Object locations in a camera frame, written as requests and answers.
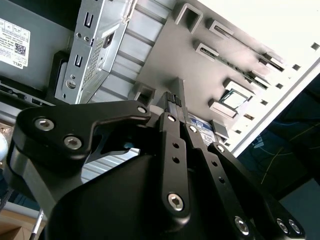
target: black metal bracket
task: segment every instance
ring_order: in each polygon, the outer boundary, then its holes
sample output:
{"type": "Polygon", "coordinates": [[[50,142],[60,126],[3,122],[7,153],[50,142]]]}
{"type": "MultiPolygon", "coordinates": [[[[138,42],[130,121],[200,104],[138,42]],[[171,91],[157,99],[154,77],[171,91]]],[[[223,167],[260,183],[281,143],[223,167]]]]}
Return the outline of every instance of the black metal bracket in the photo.
{"type": "Polygon", "coordinates": [[[22,111],[4,171],[49,217],[49,240],[306,239],[224,147],[137,101],[22,111]],[[85,163],[130,148],[140,155],[81,183],[85,163]]]}

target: qr code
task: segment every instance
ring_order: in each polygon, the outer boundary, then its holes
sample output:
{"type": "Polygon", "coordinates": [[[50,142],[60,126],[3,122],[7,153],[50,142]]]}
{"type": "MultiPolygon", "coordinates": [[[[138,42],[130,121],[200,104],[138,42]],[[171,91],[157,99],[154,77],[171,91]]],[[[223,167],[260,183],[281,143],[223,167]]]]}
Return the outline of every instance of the qr code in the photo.
{"type": "Polygon", "coordinates": [[[14,45],[15,45],[15,48],[14,48],[15,53],[20,54],[22,56],[26,55],[26,47],[25,46],[22,46],[18,43],[15,43],[14,45]]]}

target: label sticker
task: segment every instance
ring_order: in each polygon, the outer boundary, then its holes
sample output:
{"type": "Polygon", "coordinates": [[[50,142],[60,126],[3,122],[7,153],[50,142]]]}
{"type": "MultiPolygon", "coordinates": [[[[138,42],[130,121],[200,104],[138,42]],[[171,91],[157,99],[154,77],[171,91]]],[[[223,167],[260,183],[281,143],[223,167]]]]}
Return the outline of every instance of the label sticker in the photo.
{"type": "Polygon", "coordinates": [[[191,119],[191,123],[198,128],[205,145],[209,146],[211,143],[216,141],[214,130],[210,123],[192,115],[191,113],[189,113],[189,118],[191,119]]]}
{"type": "Polygon", "coordinates": [[[0,18],[0,61],[19,69],[28,66],[30,31],[0,18]]]}

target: bolt head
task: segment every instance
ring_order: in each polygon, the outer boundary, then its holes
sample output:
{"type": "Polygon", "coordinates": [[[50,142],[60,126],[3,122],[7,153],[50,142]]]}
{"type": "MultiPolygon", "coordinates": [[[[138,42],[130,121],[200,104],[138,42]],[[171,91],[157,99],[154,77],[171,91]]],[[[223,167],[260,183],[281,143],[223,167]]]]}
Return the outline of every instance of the bolt head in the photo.
{"type": "Polygon", "coordinates": [[[197,132],[197,129],[196,129],[196,127],[195,126],[189,126],[189,128],[190,128],[190,130],[192,131],[192,132],[194,132],[194,133],[196,133],[197,132]]]}
{"type": "Polygon", "coordinates": [[[42,131],[50,131],[55,127],[55,124],[47,118],[38,118],[34,121],[34,125],[37,129],[42,131]]]}
{"type": "Polygon", "coordinates": [[[171,115],[168,115],[168,119],[169,119],[171,122],[175,122],[175,121],[176,121],[176,119],[175,119],[173,116],[171,116],[171,115]]]}
{"type": "Polygon", "coordinates": [[[81,140],[75,136],[67,136],[64,139],[64,144],[67,148],[72,150],[77,150],[82,146],[81,140]]]}
{"type": "Polygon", "coordinates": [[[278,223],[279,227],[281,228],[281,230],[287,234],[289,231],[288,231],[288,228],[286,227],[286,225],[284,224],[284,222],[281,220],[281,219],[277,219],[276,222],[278,223]]]}
{"type": "Polygon", "coordinates": [[[175,211],[179,212],[184,208],[184,202],[182,201],[181,197],[175,193],[168,195],[168,202],[175,211]]]}
{"type": "Polygon", "coordinates": [[[234,223],[243,235],[245,236],[249,235],[248,225],[245,223],[245,221],[242,220],[241,217],[235,216],[234,223]]]}
{"type": "Polygon", "coordinates": [[[219,149],[220,152],[222,152],[222,153],[225,152],[225,149],[222,146],[217,145],[216,147],[219,149]]]}
{"type": "Polygon", "coordinates": [[[289,224],[290,224],[290,226],[293,228],[293,230],[294,230],[297,234],[300,234],[300,233],[301,233],[299,227],[295,224],[294,221],[289,220],[289,224]]]}
{"type": "Polygon", "coordinates": [[[143,113],[143,114],[145,114],[145,113],[147,112],[147,110],[146,110],[144,107],[142,107],[142,106],[138,106],[138,111],[139,111],[140,113],[143,113]]]}

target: barcode label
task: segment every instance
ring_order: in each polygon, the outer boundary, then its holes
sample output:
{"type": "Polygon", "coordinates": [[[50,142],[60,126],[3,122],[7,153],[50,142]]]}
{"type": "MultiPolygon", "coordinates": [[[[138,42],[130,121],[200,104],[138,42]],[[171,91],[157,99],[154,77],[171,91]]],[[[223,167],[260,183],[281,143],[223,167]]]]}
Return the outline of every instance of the barcode label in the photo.
{"type": "Polygon", "coordinates": [[[0,61],[19,69],[28,66],[30,31],[0,18],[0,61]]]}

